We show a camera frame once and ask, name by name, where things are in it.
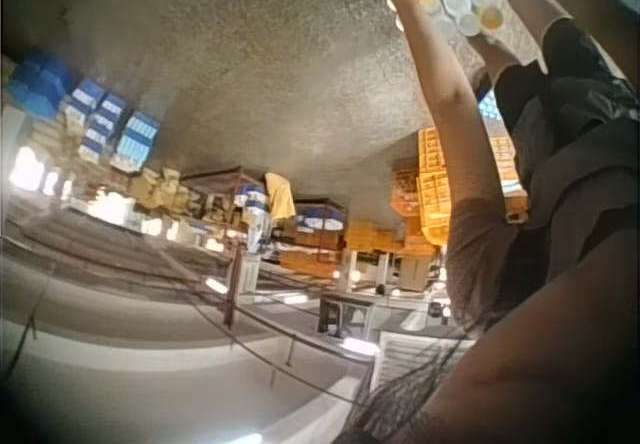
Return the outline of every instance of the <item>woman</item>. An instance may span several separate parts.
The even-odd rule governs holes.
[[[610,442],[620,428],[611,420],[630,422],[638,101],[562,9],[509,1],[540,44],[548,75],[492,39],[471,44],[531,199],[522,227],[505,221],[489,139],[459,63],[418,0],[393,0],[447,163],[454,316],[482,335],[446,376],[443,356],[384,387],[336,442],[593,442],[599,431]]]

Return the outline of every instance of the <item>yellow cloth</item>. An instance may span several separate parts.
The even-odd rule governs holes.
[[[286,219],[296,215],[296,207],[291,195],[291,184],[284,177],[277,174],[265,174],[267,192],[269,193],[269,207],[271,219]]]

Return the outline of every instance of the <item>orange crate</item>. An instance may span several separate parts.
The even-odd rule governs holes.
[[[420,174],[418,179],[423,220],[447,217],[451,213],[451,193],[447,173]]]
[[[404,169],[393,173],[391,207],[401,216],[420,215],[416,177],[418,169]]]
[[[493,155],[500,174],[500,180],[517,181],[513,158],[516,154],[513,142],[509,136],[497,136],[489,139]],[[418,133],[418,152],[420,160],[420,173],[445,172],[446,165],[440,139],[435,128],[422,129]]]
[[[516,172],[516,166],[513,161],[516,150],[513,147],[511,138],[509,136],[492,137],[489,141],[496,159],[496,165],[498,166],[500,180],[503,182],[517,181],[518,173]]]
[[[422,129],[418,132],[418,153],[421,173],[446,170],[438,131],[435,127]]]

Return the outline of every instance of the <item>stacked boxes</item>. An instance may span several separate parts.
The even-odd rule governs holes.
[[[62,99],[71,91],[73,78],[65,65],[40,52],[18,66],[9,79],[8,90],[27,112],[54,119]]]
[[[420,215],[416,178],[418,169],[403,169],[393,173],[391,207],[404,217]]]
[[[134,112],[127,121],[111,165],[127,173],[142,169],[151,154],[158,127],[158,123],[149,116],[140,111]]]
[[[368,221],[350,222],[345,235],[347,249],[373,252],[377,236],[378,231],[373,223]]]
[[[119,97],[109,94],[91,114],[78,154],[80,158],[98,164],[111,136],[119,131],[118,123],[126,107]]]
[[[105,90],[90,79],[83,79],[76,87],[64,106],[67,129],[71,134],[84,135],[89,116],[98,108],[105,94]]]

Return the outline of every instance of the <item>metal railing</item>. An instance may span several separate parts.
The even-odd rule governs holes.
[[[241,347],[243,350],[245,350],[246,352],[248,352],[249,354],[251,354],[252,356],[254,356],[255,358],[259,359],[261,362],[263,362],[264,364],[270,366],[272,368],[272,377],[270,380],[270,387],[273,387],[274,383],[275,383],[275,378],[277,373],[281,373],[284,374],[288,377],[290,377],[291,379],[294,379],[300,383],[302,383],[303,385],[306,385],[318,392],[321,392],[322,394],[326,394],[329,395],[335,399],[339,399],[341,401],[350,403],[352,405],[362,405],[361,400],[359,399],[360,396],[356,396],[355,399],[349,399],[347,397],[338,395],[336,393],[333,393],[331,391],[328,391],[326,389],[323,389],[320,386],[317,386],[316,384],[307,381],[306,379],[303,379],[299,376],[297,376],[296,374],[294,374],[293,372],[291,372],[290,370],[287,369],[287,367],[292,367],[292,362],[294,359],[294,351],[295,351],[295,347],[297,345],[304,345],[306,347],[309,347],[311,349],[320,351],[322,353],[331,355],[333,357],[336,357],[340,360],[344,360],[347,362],[350,362],[352,364],[356,364],[356,365],[363,365],[367,367],[367,372],[365,373],[365,377],[371,375],[371,369],[373,366],[373,359],[368,357],[368,356],[363,356],[363,357],[356,357],[355,355],[351,355],[348,353],[344,353],[341,352],[337,349],[332,349],[330,347],[327,346],[323,346],[321,344],[315,343],[313,341],[310,341],[308,339],[305,339],[303,336],[294,333],[294,332],[290,332],[287,331],[285,329],[283,329],[280,326],[277,326],[271,322],[269,322],[268,320],[265,320],[259,316],[256,316],[254,313],[242,308],[241,306],[238,306],[235,303],[230,302],[226,297],[223,297],[222,295],[219,295],[213,291],[208,291],[208,290],[198,290],[198,289],[193,289],[191,287],[189,287],[189,285],[193,285],[196,283],[196,281],[194,280],[190,280],[187,278],[180,278],[180,277],[169,277],[166,275],[162,275],[162,274],[156,274],[156,273],[147,273],[138,269],[130,269],[130,268],[124,268],[122,266],[115,266],[115,265],[110,265],[108,263],[102,262],[102,261],[97,261],[95,259],[91,259],[85,256],[81,256],[79,254],[76,253],[72,253],[69,252],[67,249],[57,249],[53,246],[51,246],[50,244],[40,241],[36,238],[34,238],[33,236],[26,236],[24,235],[24,237],[26,237],[27,239],[38,243],[40,246],[43,246],[45,248],[49,248],[52,249],[54,251],[56,251],[58,253],[58,255],[69,255],[71,257],[73,257],[74,259],[78,259],[81,261],[86,261],[90,264],[93,264],[94,266],[99,266],[99,267],[103,267],[103,268],[110,268],[113,269],[114,271],[125,271],[125,272],[130,272],[132,274],[135,275],[140,275],[143,279],[145,277],[153,277],[155,279],[162,279],[163,281],[167,282],[169,284],[169,286],[159,286],[159,285],[153,285],[153,284],[148,284],[148,283],[139,283],[139,282],[134,282],[134,281],[127,281],[125,279],[123,279],[122,277],[116,276],[114,275],[113,278],[119,281],[124,281],[126,282],[130,287],[131,286],[137,286],[137,287],[141,287],[141,288],[145,288],[145,289],[153,289],[153,290],[161,290],[161,291],[174,291],[176,294],[176,297],[181,297],[187,304],[190,304],[195,310],[196,312],[198,312],[203,319],[205,319],[208,323],[210,323],[212,326],[214,326],[219,332],[221,332],[222,334],[224,334],[227,338],[230,339],[231,343],[231,347],[233,346],[239,346]],[[22,249],[28,250],[36,255],[39,255],[40,257],[45,257],[47,259],[52,259],[51,256],[49,255],[45,255],[43,253],[38,253],[37,251],[35,251],[32,247],[26,245],[25,243],[20,242],[19,240],[16,240],[10,236],[7,236],[6,234],[2,236],[2,240],[10,243],[12,245],[18,246]],[[69,245],[71,244],[71,239],[67,239]],[[54,261],[53,263],[53,268],[52,268],[52,272],[48,277],[48,280],[50,281],[50,279],[53,277],[53,275],[55,274],[55,270],[57,268],[58,265],[58,261]],[[90,268],[86,268],[83,267],[81,269],[84,272],[87,272],[89,274],[93,274],[90,270]],[[296,282],[296,284],[300,284],[299,281],[295,281],[293,279],[290,279],[290,281]],[[247,346],[246,344],[244,344],[242,341],[240,341],[232,332],[231,329],[226,329],[222,324],[215,322],[211,317],[207,316],[206,314],[203,313],[203,311],[201,309],[198,308],[198,303],[194,303],[192,301],[192,297],[197,297],[199,301],[201,301],[201,303],[205,303],[207,305],[210,305],[212,307],[215,308],[219,308],[219,307],[226,307],[226,306],[232,306],[234,311],[237,311],[239,313],[241,313],[242,315],[246,316],[247,318],[251,319],[252,321],[254,321],[255,323],[257,323],[258,325],[265,327],[281,336],[284,336],[288,339],[291,339],[291,344],[289,347],[289,351],[288,351],[288,355],[287,355],[287,359],[286,362],[284,364],[284,366],[260,355],[259,353],[257,353],[256,351],[254,351],[253,349],[251,349],[249,346]],[[24,341],[26,341],[26,336],[28,335],[29,330],[32,330],[34,332],[34,338],[35,338],[35,328],[36,328],[36,311],[37,309],[34,309],[34,311],[32,311],[31,315],[29,316],[28,320],[27,320],[27,325],[25,326],[25,329],[23,331],[23,335],[21,337],[21,342],[19,344],[19,349],[16,351],[16,356],[15,356],[15,362],[12,362],[11,364],[11,371],[13,371],[13,369],[15,368],[15,366],[17,365],[20,353],[22,352],[22,348],[24,347]]]

